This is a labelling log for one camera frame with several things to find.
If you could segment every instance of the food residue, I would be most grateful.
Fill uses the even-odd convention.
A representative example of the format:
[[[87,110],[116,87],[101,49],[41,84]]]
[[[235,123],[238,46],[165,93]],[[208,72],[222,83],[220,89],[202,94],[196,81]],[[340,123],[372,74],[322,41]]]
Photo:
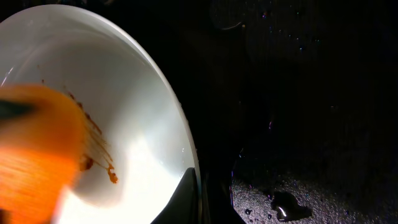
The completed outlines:
[[[75,100],[75,96],[71,94],[68,91],[68,95],[70,96],[71,99]],[[77,105],[84,111],[83,105],[80,102],[77,102]],[[91,124],[91,127],[87,127],[88,132],[90,134],[90,139],[95,143],[96,146],[99,147],[94,147],[93,149],[101,155],[101,157],[108,163],[108,167],[105,167],[98,161],[94,160],[91,156],[84,154],[82,155],[83,160],[80,162],[80,171],[85,171],[89,170],[93,167],[94,164],[97,164],[101,168],[105,169],[109,175],[109,179],[112,183],[116,184],[118,182],[118,177],[114,173],[114,167],[111,164],[113,162],[113,159],[111,155],[107,152],[106,146],[108,145],[106,141],[102,138],[102,130],[100,130],[100,127],[91,119],[90,115],[85,112],[85,116],[87,121]]]

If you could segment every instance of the dark background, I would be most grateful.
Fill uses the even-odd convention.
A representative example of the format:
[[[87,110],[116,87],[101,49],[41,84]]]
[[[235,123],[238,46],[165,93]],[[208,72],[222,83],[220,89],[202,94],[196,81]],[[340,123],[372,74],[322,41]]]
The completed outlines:
[[[3,1],[0,21],[46,3]],[[396,1],[60,3],[104,16],[154,59],[182,104],[202,175],[229,185],[244,149],[363,213],[397,198]],[[237,177],[266,185],[246,173]]]

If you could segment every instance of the orange object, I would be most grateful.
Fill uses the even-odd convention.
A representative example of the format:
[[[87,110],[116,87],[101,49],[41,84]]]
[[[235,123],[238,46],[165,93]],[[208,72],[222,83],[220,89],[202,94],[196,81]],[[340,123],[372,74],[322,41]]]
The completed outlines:
[[[0,121],[0,209],[5,223],[49,223],[61,190],[79,173],[85,115],[69,97],[42,85],[0,88],[0,99],[34,106]]]

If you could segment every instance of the white plate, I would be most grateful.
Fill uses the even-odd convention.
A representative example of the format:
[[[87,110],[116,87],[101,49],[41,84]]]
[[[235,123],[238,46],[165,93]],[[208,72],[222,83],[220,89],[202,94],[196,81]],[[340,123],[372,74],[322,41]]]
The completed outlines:
[[[0,83],[72,92],[103,130],[119,177],[99,167],[65,190],[56,223],[150,223],[182,174],[199,166],[187,121],[155,62],[105,18],[37,6],[0,24]]]

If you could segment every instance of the white bowl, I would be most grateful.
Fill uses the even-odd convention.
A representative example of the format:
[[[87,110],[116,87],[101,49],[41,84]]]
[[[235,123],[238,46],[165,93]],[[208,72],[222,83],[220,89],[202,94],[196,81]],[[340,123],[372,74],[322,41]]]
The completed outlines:
[[[105,18],[71,6],[37,6],[0,24],[0,83],[42,83],[82,102],[103,131],[119,182],[99,167],[65,190],[56,223],[150,223],[195,146],[178,100],[145,50]]]

